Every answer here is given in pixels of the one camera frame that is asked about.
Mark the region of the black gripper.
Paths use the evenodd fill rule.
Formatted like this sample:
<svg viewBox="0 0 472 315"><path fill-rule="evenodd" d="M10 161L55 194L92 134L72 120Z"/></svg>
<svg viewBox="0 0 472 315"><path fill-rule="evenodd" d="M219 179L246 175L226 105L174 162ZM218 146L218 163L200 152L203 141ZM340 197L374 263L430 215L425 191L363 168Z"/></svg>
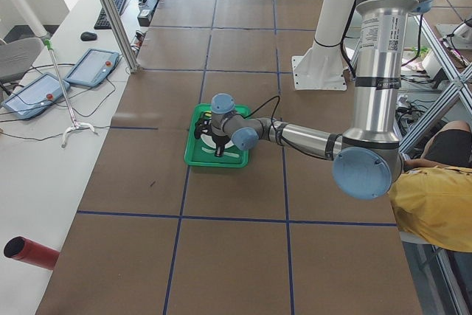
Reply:
<svg viewBox="0 0 472 315"><path fill-rule="evenodd" d="M212 133L212 141L216 145L215 157L222 157L224 153L224 148L226 144L229 142L229 137L226 135L220 136L215 133Z"/></svg>

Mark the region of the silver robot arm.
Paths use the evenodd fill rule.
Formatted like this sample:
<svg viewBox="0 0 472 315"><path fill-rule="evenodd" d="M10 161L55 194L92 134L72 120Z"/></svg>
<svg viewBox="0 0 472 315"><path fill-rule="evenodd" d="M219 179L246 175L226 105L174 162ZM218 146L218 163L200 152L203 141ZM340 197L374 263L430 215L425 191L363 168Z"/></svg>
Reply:
<svg viewBox="0 0 472 315"><path fill-rule="evenodd" d="M393 131L400 88L406 21L425 13L432 0L355 0L362 17L355 72L353 120L342 134L330 134L272 118L246 119L233 98L212 98L209 135L221 156L226 143L252 149L261 139L288 145L333 163L333 178L355 198L384 195L403 170L399 140Z"/></svg>

